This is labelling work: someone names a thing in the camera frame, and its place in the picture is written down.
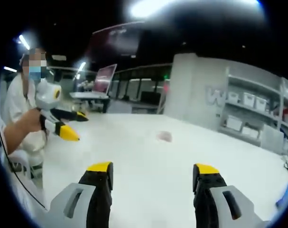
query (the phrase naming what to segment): hand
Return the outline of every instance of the hand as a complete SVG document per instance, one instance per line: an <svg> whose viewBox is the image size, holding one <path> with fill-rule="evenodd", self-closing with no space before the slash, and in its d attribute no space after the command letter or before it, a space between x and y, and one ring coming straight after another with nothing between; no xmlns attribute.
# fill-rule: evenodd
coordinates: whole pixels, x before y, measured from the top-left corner
<svg viewBox="0 0 288 228"><path fill-rule="evenodd" d="M38 132L41 130L39 118L40 111L38 111L36 108L33 108L24 113L19 121L27 133Z"/></svg>

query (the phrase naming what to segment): desk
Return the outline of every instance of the desk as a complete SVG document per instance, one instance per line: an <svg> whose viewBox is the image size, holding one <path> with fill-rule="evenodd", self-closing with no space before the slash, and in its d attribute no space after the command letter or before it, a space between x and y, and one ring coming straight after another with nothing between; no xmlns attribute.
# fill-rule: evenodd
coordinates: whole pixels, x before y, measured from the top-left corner
<svg viewBox="0 0 288 228"><path fill-rule="evenodd" d="M73 92L70 93L70 96L73 99L77 99L80 101L101 101L103 106L102 106L102 112L106 113L108 109L108 105L110 102L110 98L105 94L101 92Z"/></svg>
<svg viewBox="0 0 288 228"><path fill-rule="evenodd" d="M111 228L193 228L194 163L217 168L255 205L263 219L276 213L275 202L288 183L277 154L227 135L163 115L89 114L89 121L68 123L79 142L51 137L43 168L46 201L97 162L114 164ZM159 131L173 141L156 139Z"/></svg>

